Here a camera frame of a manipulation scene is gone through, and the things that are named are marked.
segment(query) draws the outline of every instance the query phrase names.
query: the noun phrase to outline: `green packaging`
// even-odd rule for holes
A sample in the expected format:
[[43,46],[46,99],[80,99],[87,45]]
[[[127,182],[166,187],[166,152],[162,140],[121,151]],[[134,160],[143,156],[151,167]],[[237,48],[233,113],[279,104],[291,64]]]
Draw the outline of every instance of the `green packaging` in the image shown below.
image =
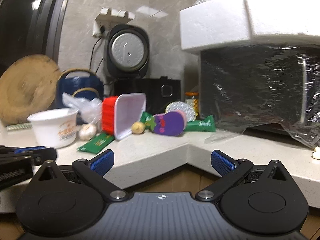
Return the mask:
[[[140,122],[143,122],[146,126],[146,129],[153,130],[154,129],[154,117],[152,114],[149,114],[147,112],[143,112],[142,116],[140,118]],[[209,115],[206,119],[199,121],[191,121],[187,122],[187,126],[184,129],[185,132],[191,132],[191,131],[204,131],[204,132],[215,132],[216,127],[214,125],[214,119],[212,115]]]
[[114,136],[108,135],[104,132],[96,136],[95,138],[91,139],[86,144],[82,145],[78,148],[80,152],[87,152],[87,153],[99,153],[104,147],[110,144],[115,139]]
[[146,126],[145,129],[151,129],[151,130],[154,129],[154,127],[152,127],[152,126],[154,125],[155,122],[154,122],[154,117],[152,114],[149,114],[147,112],[143,112],[142,116],[140,118],[140,122],[144,123],[144,125]]
[[187,127],[184,129],[185,132],[188,131],[204,131],[204,132],[215,132],[216,127],[214,125],[213,116],[209,115],[206,119],[202,121],[191,121],[187,122]]

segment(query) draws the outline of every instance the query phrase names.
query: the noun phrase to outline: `marble wall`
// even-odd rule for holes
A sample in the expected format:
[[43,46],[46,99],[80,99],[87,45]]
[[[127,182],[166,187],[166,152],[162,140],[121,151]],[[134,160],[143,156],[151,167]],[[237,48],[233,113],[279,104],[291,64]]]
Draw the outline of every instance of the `marble wall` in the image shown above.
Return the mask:
[[[91,51],[97,38],[92,37],[95,17],[104,6],[134,12],[129,24],[142,27],[150,38],[148,76],[181,79],[187,90],[197,84],[197,56],[180,49],[179,11],[196,0],[69,0],[62,27],[58,64],[61,70],[89,68]],[[93,55],[95,70],[103,57],[101,40]],[[104,81],[103,68],[98,71]]]
[[196,0],[149,0],[150,7],[159,10],[150,17],[150,76],[167,75],[181,79],[182,91],[198,84],[198,57],[181,51],[179,11]]

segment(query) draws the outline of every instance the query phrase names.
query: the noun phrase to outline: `plastic wrap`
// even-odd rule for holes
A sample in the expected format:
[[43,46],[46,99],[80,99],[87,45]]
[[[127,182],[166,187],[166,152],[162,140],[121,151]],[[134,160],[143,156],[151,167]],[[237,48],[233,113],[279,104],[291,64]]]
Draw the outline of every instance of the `plastic wrap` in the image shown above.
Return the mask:
[[310,148],[320,127],[320,48],[252,45],[201,52],[200,116],[238,133],[279,123]]
[[94,98],[91,101],[87,98],[72,97],[67,93],[62,94],[62,102],[65,106],[78,109],[81,119],[85,123],[93,123],[100,130],[102,119],[102,101]]

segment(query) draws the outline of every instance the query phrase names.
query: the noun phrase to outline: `styrofoam box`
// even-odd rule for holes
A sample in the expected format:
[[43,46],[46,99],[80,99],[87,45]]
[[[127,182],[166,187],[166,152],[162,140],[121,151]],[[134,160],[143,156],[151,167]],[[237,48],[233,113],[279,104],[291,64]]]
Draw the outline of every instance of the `styrofoam box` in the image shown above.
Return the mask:
[[320,44],[320,0],[209,0],[180,11],[181,48]]

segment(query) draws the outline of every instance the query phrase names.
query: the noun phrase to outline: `white countertop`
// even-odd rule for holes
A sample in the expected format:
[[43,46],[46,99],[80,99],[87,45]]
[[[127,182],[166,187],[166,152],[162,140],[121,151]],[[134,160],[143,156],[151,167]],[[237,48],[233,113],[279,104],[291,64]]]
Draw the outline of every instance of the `white countertop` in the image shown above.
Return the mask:
[[[206,139],[210,136],[215,140],[208,142]],[[71,146],[59,149],[57,164],[69,165],[79,158],[93,158],[94,154],[76,150],[84,143],[76,141]],[[38,144],[32,130],[22,130],[1,132],[0,145],[27,147]],[[185,163],[218,175],[210,161],[214,149],[234,159],[249,159],[254,164],[266,165],[270,160],[277,159],[293,176],[309,205],[320,208],[320,161],[311,158],[310,149],[290,138],[278,135],[259,138],[222,130],[216,133],[186,132],[179,137],[169,137],[146,131],[141,135],[130,135],[120,142],[114,141],[106,149],[113,150],[115,164],[105,178],[121,188],[154,178]],[[26,183],[0,191],[0,213],[14,212],[16,198]]]

